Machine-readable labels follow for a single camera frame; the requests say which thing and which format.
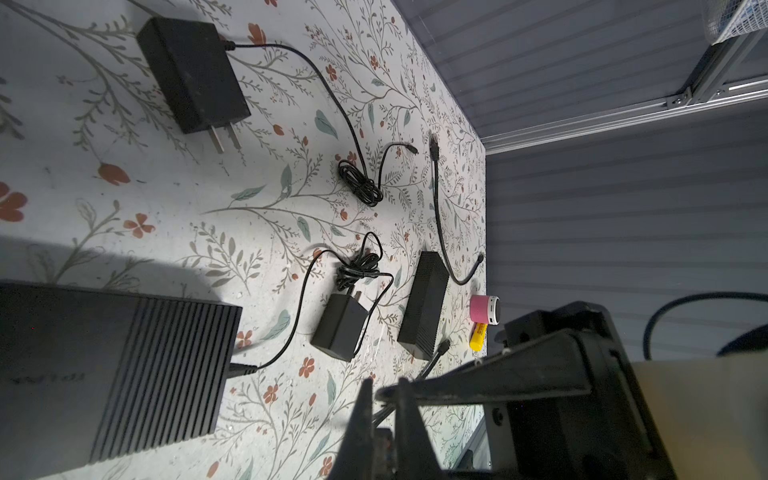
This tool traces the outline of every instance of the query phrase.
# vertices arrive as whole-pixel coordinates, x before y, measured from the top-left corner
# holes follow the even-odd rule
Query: black router
[[[213,433],[242,309],[0,283],[0,478]]]
[[[437,252],[422,252],[402,316],[397,341],[417,359],[429,360],[435,351],[448,271]]]

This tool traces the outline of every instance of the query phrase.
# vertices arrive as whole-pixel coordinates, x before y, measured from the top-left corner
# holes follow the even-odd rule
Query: pink cylinder
[[[475,323],[498,325],[498,297],[472,295],[469,299],[469,318]]]

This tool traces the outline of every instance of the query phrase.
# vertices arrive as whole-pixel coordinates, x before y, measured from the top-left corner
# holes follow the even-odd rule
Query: yellow marker
[[[472,338],[469,339],[469,348],[479,352],[482,350],[482,344],[485,343],[485,331],[488,329],[487,323],[476,323]]]

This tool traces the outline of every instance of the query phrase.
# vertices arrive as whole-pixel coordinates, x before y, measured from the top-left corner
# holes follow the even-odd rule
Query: wire basket
[[[712,45],[768,27],[768,0],[701,0],[701,5]]]

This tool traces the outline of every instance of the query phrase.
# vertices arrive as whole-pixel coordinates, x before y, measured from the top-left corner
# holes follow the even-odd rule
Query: table
[[[301,281],[324,245],[350,256],[371,230],[395,276],[360,354],[332,359],[309,340],[333,292],[334,266],[311,274],[296,338],[275,365],[227,383],[206,438],[100,463],[77,478],[318,478],[336,458],[360,382],[374,387],[423,365],[396,342],[421,250],[439,251],[430,131],[440,138],[440,213],[463,276],[485,250],[485,151],[395,8],[381,0],[0,0],[0,243],[6,279],[219,300],[241,305],[233,361],[260,363],[288,337]],[[375,208],[339,181],[350,133],[314,73],[274,49],[230,53],[252,115],[220,132],[182,135],[134,33],[150,14],[213,22],[237,42],[276,41],[309,55],[343,103],[377,171],[390,141],[385,200]],[[370,308],[385,279],[359,282]],[[468,349],[468,300],[485,265],[451,283],[438,375]],[[451,465],[479,407],[422,409],[439,461]]]

